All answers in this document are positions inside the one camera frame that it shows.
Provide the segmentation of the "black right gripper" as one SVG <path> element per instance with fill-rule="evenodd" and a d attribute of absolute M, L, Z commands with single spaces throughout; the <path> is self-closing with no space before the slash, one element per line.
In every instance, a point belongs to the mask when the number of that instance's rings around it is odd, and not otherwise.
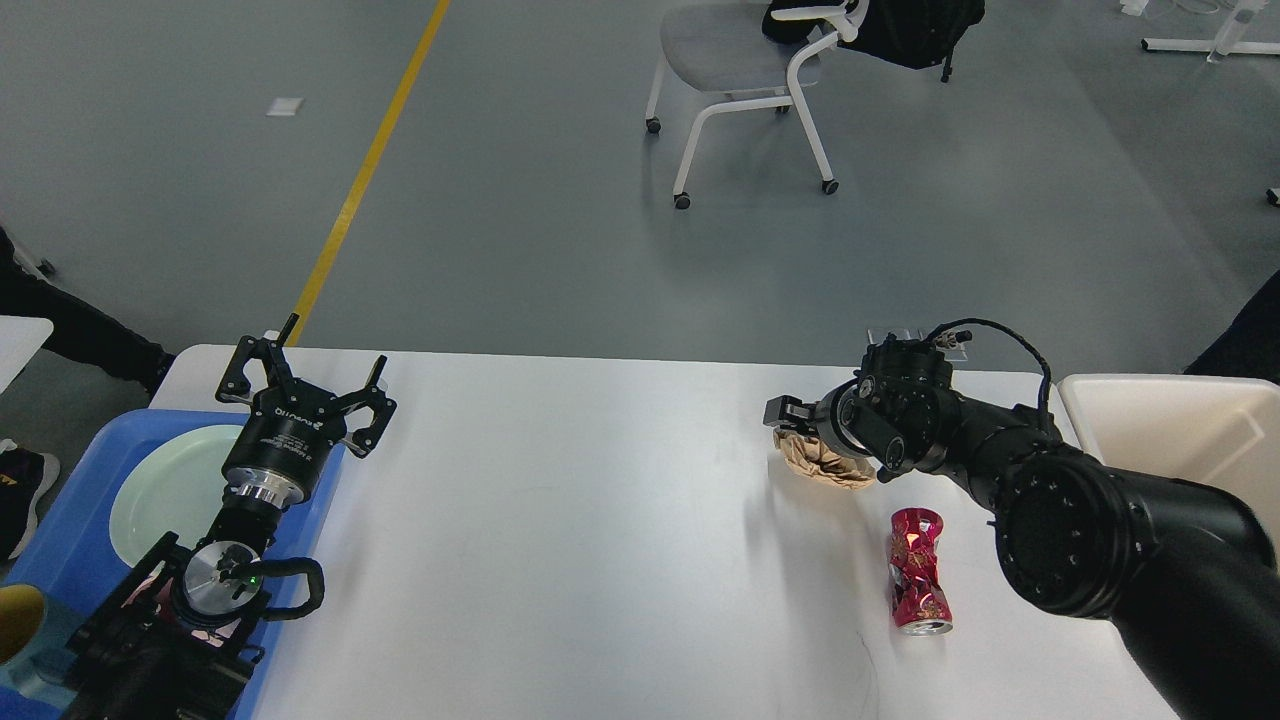
<path fill-rule="evenodd" d="M 842 457 L 881 460 L 881 415 L 874 401 L 876 380 L 850 380 L 836 387 L 817 406 L 790 395 L 765 404 L 765 427 L 790 433 L 817 433 Z"/>

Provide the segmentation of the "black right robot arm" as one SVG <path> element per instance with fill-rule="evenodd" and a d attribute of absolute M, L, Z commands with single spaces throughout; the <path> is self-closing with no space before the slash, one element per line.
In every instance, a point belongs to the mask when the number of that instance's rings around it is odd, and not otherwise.
<path fill-rule="evenodd" d="M 883 483 L 947 477 L 992 514 L 1012 589 L 1044 612 L 1112 623 L 1179 717 L 1275 719 L 1277 553 L 1254 511 L 1225 489 L 1108 468 L 1068 445 L 1043 357 L 1034 406 L 960 395 L 942 345 L 969 341 L 973 325 L 888 334 L 851 380 L 814 404 L 776 397 L 763 421 L 876 459 Z"/>

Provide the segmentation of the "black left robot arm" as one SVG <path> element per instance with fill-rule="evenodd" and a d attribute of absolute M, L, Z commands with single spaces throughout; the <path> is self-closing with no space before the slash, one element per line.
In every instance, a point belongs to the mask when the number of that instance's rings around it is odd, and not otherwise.
<path fill-rule="evenodd" d="M 264 659 L 256 628 L 321 607 L 320 562 L 271 557 L 276 530 L 335 447 L 376 448 L 397 404 L 380 384 L 387 356 L 344 395 L 294 375 L 283 346 L 297 323 L 238 341 L 215 397 L 250 416 L 221 465 L 221 506 L 193 547 L 163 534 L 72 633 L 63 717 L 224 719 Z"/>

